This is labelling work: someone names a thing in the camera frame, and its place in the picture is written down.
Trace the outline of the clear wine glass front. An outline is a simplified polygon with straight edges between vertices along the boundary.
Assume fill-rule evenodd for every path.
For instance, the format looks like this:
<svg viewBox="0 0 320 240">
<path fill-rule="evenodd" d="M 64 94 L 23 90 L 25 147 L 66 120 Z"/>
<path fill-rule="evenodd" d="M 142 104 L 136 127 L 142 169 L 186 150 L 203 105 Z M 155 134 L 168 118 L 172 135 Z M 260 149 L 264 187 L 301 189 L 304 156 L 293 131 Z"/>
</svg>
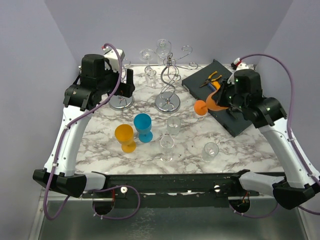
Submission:
<svg viewBox="0 0 320 240">
<path fill-rule="evenodd" d="M 168 163 L 173 160 L 173 149 L 175 141 L 172 137 L 165 135 L 160 140 L 161 158 L 162 162 Z"/>
</svg>

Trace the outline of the yellow utility knife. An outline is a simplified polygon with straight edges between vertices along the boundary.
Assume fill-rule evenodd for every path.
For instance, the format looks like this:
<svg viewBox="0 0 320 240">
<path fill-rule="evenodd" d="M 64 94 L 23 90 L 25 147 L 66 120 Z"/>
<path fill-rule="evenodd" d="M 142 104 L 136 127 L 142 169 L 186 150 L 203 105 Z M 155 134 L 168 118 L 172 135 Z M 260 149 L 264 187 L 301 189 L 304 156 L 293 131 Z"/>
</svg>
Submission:
<svg viewBox="0 0 320 240">
<path fill-rule="evenodd" d="M 214 81 L 214 82 L 212 83 L 212 85 L 214 86 L 214 88 L 215 88 L 216 90 L 219 90 L 220 87 L 221 87 L 221 85 L 220 85 L 220 83 L 219 83 L 218 81 Z"/>
</svg>

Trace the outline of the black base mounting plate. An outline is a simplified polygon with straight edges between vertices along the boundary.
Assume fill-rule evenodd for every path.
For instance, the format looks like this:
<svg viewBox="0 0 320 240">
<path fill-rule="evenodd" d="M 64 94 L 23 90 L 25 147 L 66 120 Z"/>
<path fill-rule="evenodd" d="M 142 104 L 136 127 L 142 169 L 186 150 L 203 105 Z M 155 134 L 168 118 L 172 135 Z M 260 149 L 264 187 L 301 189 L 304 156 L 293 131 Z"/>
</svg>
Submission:
<svg viewBox="0 0 320 240">
<path fill-rule="evenodd" d="M 197 173 L 107 175 L 105 192 L 88 190 L 82 197 L 105 202 L 112 197 L 109 188 L 123 185 L 128 191 L 115 190 L 116 208 L 227 208 L 229 198 L 258 196 L 244 190 L 230 173 Z"/>
</svg>

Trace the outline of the aluminium rail frame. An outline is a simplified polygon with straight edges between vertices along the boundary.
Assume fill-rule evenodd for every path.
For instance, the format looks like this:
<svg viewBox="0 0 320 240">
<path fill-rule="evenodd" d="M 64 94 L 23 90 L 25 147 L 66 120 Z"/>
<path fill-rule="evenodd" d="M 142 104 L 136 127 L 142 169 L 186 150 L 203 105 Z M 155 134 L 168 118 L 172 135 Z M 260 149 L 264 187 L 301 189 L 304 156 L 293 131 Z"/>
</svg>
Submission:
<svg viewBox="0 0 320 240">
<path fill-rule="evenodd" d="M 142 79 L 142 76 L 139 74 L 133 73 L 133 78 L 137 80 L 137 90 L 133 93 L 135 103 L 130 110 L 125 110 L 120 113 L 112 113 L 110 116 L 106 116 L 106 110 L 102 109 L 97 114 L 92 114 L 91 119 L 94 120 L 94 123 L 101 128 L 102 133 L 105 134 L 104 142 L 96 145 L 97 157 L 105 160 L 119 160 L 123 162 L 128 162 L 131 164 L 132 168 L 140 169 L 143 164 L 150 166 L 153 161 L 158 160 L 161 156 L 160 154 L 160 138 L 162 134 L 160 132 L 160 127 L 164 125 L 164 117 L 156 111 L 154 102 L 159 91 L 159 86 L 150 86 L 145 80 Z M 136 153 L 120 153 L 120 145 L 116 142 L 114 136 L 111 136 L 111 131 L 114 130 L 119 123 L 124 123 L 131 121 L 134 116 L 139 113 L 151 114 L 152 118 L 152 132 L 155 135 L 155 138 L 150 143 L 141 144 L 138 147 Z M 93 134 L 93 131 L 84 130 L 82 140 L 79 147 L 83 147 L 85 151 L 88 151 L 89 148 L 89 137 Z M 109 174 L 103 172 L 82 172 L 77 174 L 89 174 L 89 173 L 99 173 L 105 176 Z M 160 169 L 156 174 L 166 175 L 166 173 Z M 142 171 L 140 175 L 156 175 L 148 174 L 146 171 Z M 237 174 L 234 172 L 228 173 L 231 174 L 232 179 L 237 182 Z M 58 213 L 52 213 L 49 211 L 51 207 L 51 201 L 48 198 L 50 192 L 55 192 L 50 190 L 48 187 L 44 187 L 45 193 L 43 196 L 43 212 L 45 217 L 48 220 L 54 220 L 58 217 Z M 82 195 L 86 192 L 84 191 L 81 196 L 73 197 L 65 194 L 67 198 L 83 198 L 86 200 L 92 201 L 92 210 L 94 216 L 101 219 L 111 219 L 116 220 L 117 217 L 114 214 L 116 209 L 132 209 L 133 214 L 137 214 L 141 209 L 167 209 L 174 211 L 177 209 L 187 209 L 187 208 L 207 208 L 213 207 L 216 209 L 230 208 L 232 211 L 242 217 L 247 218 L 249 216 L 249 211 L 252 208 L 252 205 L 256 201 L 262 201 L 264 199 L 271 201 L 270 207 L 264 208 L 264 217 L 272 216 L 276 211 L 281 209 L 281 205 L 275 200 L 273 196 L 257 192 L 257 196 L 250 196 L 248 193 L 244 195 L 241 199 L 228 198 L 229 206 L 228 207 L 214 207 L 214 206 L 205 206 L 205 207 L 176 207 L 176 208 L 141 208 L 140 205 L 136 205 L 135 208 L 117 208 L 115 206 L 115 190 L 120 189 L 121 193 L 125 194 L 128 191 L 126 185 L 120 185 L 119 187 L 110 187 L 108 190 L 111 192 L 111 198 L 107 201 L 99 200 L 95 202 L 92 198 L 84 198 Z M 91 190 L 97 193 L 104 193 L 106 189 L 102 187 L 101 189 Z"/>
</svg>

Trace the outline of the tall chrome glass rack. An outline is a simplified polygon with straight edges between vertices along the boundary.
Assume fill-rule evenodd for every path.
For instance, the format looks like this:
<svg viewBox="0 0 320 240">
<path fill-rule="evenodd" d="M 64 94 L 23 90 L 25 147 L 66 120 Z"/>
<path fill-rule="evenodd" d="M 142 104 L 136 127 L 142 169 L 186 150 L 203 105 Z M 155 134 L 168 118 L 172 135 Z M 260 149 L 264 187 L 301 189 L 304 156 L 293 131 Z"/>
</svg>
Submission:
<svg viewBox="0 0 320 240">
<path fill-rule="evenodd" d="M 181 100 L 176 94 L 175 86 L 175 83 L 182 79 L 180 75 L 180 69 L 196 70 L 199 67 L 199 65 L 195 62 L 190 62 L 186 67 L 177 65 L 179 60 L 187 57 L 193 52 L 193 48 L 189 45 L 184 45 L 181 48 L 181 51 L 183 52 L 183 56 L 174 58 L 174 54 L 171 51 L 167 58 L 163 60 L 163 65 L 158 65 L 158 56 L 156 55 L 156 50 L 154 50 L 155 56 L 150 62 L 153 69 L 156 66 L 163 67 L 160 73 L 160 80 L 164 86 L 154 100 L 156 109 L 163 114 L 176 113 L 181 106 Z"/>
</svg>

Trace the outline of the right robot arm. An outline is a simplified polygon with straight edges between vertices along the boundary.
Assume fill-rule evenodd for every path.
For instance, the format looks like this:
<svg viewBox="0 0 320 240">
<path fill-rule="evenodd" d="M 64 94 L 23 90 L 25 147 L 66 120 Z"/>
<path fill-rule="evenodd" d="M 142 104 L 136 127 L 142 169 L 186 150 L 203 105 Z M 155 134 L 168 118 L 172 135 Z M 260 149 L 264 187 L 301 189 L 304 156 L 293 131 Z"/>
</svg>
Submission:
<svg viewBox="0 0 320 240">
<path fill-rule="evenodd" d="M 241 196 L 256 191 L 273 196 L 285 209 L 291 210 L 313 198 L 320 191 L 320 173 L 312 166 L 300 145 L 287 128 L 288 118 L 281 103 L 263 95 L 261 77 L 252 69 L 237 70 L 234 81 L 223 81 L 211 96 L 219 108 L 233 108 L 252 122 L 267 139 L 279 160 L 285 176 L 274 177 L 249 170 L 239 172 L 230 183 L 230 191 Z"/>
</svg>

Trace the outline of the blue red screwdriver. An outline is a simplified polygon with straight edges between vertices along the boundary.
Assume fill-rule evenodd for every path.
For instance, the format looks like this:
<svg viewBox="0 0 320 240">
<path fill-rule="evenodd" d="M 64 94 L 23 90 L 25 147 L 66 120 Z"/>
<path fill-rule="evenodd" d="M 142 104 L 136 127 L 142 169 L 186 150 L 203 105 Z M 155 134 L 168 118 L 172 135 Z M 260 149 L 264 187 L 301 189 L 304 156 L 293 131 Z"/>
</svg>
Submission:
<svg viewBox="0 0 320 240">
<path fill-rule="evenodd" d="M 207 86 L 210 88 L 212 92 L 216 92 L 218 90 L 217 87 L 215 87 L 214 84 L 211 82 L 208 83 Z"/>
</svg>

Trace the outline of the yellow plastic goblet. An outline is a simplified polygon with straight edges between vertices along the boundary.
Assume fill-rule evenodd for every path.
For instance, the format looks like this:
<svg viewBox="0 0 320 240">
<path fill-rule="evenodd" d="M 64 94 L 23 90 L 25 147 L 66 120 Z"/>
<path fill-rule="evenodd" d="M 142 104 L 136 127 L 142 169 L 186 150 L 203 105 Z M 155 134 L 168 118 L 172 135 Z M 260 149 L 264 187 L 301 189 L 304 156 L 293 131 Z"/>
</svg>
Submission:
<svg viewBox="0 0 320 240">
<path fill-rule="evenodd" d="M 134 141 L 134 130 L 128 124 L 119 125 L 114 131 L 115 138 L 121 144 L 121 149 L 125 153 L 132 153 L 136 149 Z"/>
</svg>

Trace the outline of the clear wine glass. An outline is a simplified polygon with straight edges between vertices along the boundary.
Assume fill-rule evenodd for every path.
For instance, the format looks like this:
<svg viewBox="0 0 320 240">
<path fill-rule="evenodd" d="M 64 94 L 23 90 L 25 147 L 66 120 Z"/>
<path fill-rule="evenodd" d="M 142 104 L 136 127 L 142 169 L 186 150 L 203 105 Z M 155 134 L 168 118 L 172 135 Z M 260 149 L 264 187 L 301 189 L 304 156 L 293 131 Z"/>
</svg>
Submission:
<svg viewBox="0 0 320 240">
<path fill-rule="evenodd" d="M 205 163 L 210 163 L 219 153 L 219 147 L 214 142 L 208 142 L 204 145 L 201 153 L 201 159 Z"/>
<path fill-rule="evenodd" d="M 160 140 L 161 158 L 162 162 L 168 163 L 173 160 L 173 149 L 175 141 L 172 137 L 165 135 Z"/>
<path fill-rule="evenodd" d="M 167 120 L 166 129 L 170 137 L 176 137 L 181 129 L 181 120 L 177 116 L 171 116 Z"/>
<path fill-rule="evenodd" d="M 168 57 L 168 55 L 172 51 L 172 44 L 167 39 L 159 39 L 156 43 L 156 55 L 157 55 L 157 63 L 159 66 L 164 64 L 164 59 Z"/>
</svg>

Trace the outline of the blue plastic goblet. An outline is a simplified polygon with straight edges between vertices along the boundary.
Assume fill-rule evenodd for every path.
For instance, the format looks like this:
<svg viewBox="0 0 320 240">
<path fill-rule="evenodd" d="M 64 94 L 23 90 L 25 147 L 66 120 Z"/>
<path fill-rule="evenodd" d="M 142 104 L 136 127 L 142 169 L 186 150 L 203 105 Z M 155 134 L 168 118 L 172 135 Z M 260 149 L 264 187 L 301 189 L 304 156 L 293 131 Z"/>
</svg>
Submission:
<svg viewBox="0 0 320 240">
<path fill-rule="evenodd" d="M 139 113 L 135 116 L 133 124 L 142 143 L 149 143 L 153 139 L 152 119 L 148 114 Z"/>
</svg>

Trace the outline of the small chrome glass rack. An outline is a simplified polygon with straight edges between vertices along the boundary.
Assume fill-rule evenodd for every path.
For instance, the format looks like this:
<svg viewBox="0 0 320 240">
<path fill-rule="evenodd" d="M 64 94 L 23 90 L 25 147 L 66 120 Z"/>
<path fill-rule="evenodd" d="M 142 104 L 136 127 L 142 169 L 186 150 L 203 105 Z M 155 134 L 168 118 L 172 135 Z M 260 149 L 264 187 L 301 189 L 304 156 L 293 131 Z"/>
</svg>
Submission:
<svg viewBox="0 0 320 240">
<path fill-rule="evenodd" d="M 131 67 L 131 61 L 125 58 L 122 61 L 122 77 L 121 83 L 127 82 L 127 69 Z M 122 95 L 114 95 L 108 102 L 109 106 L 115 111 L 124 111 L 129 109 L 134 103 L 134 97 L 124 97 Z"/>
</svg>

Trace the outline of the yellow handled pliers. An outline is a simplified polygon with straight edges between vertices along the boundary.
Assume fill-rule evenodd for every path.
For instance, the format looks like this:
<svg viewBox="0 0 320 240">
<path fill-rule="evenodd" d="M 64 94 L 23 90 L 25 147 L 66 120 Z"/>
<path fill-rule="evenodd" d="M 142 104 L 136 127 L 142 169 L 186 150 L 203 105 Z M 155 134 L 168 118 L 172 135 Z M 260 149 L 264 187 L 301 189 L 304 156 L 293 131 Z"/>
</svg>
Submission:
<svg viewBox="0 0 320 240">
<path fill-rule="evenodd" d="M 203 84 L 200 86 L 200 88 L 208 85 L 209 83 L 213 84 L 214 82 L 218 81 L 222 75 L 220 74 L 219 76 L 215 76 L 218 73 L 218 71 L 212 72 L 208 78 L 203 82 Z"/>
</svg>

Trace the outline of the orange plastic goblet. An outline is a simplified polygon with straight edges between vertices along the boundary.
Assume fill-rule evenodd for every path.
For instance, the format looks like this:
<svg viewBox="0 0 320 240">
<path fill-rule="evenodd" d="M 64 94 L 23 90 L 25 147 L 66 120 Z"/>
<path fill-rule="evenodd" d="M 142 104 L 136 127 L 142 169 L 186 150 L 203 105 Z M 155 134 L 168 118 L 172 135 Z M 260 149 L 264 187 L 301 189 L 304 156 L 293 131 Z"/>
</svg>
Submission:
<svg viewBox="0 0 320 240">
<path fill-rule="evenodd" d="M 209 94 L 205 101 L 197 100 L 193 106 L 194 112 L 199 116 L 204 116 L 209 110 L 218 112 L 228 109 L 229 107 L 217 105 L 216 101 L 212 99 L 217 92 L 218 90 Z"/>
</svg>

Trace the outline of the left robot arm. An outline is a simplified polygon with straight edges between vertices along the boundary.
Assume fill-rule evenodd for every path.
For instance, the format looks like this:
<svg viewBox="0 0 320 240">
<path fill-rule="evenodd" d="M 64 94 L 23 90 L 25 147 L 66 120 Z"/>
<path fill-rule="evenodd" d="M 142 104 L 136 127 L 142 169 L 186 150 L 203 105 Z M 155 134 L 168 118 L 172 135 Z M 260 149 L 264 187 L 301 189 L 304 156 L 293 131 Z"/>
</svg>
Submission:
<svg viewBox="0 0 320 240">
<path fill-rule="evenodd" d="M 91 190 L 101 198 L 110 194 L 111 185 L 102 173 L 76 173 L 76 158 L 84 131 L 102 96 L 133 95 L 133 71 L 129 71 L 127 83 L 119 77 L 124 56 L 117 49 L 82 58 L 76 80 L 64 92 L 62 121 L 51 155 L 42 169 L 33 172 L 33 180 L 42 187 L 75 198 Z"/>
</svg>

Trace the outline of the tall clear flute glass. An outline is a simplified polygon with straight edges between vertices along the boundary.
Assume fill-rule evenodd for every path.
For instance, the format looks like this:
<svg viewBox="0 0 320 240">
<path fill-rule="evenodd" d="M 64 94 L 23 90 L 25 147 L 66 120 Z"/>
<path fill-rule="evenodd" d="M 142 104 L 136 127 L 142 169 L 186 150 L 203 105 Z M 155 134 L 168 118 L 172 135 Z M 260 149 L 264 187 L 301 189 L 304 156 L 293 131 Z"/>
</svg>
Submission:
<svg viewBox="0 0 320 240">
<path fill-rule="evenodd" d="M 144 73 L 149 77 L 153 78 L 156 76 L 157 71 L 152 68 L 151 61 L 154 59 L 155 52 L 152 49 L 145 48 L 140 51 L 139 57 L 142 62 L 146 64 Z"/>
</svg>

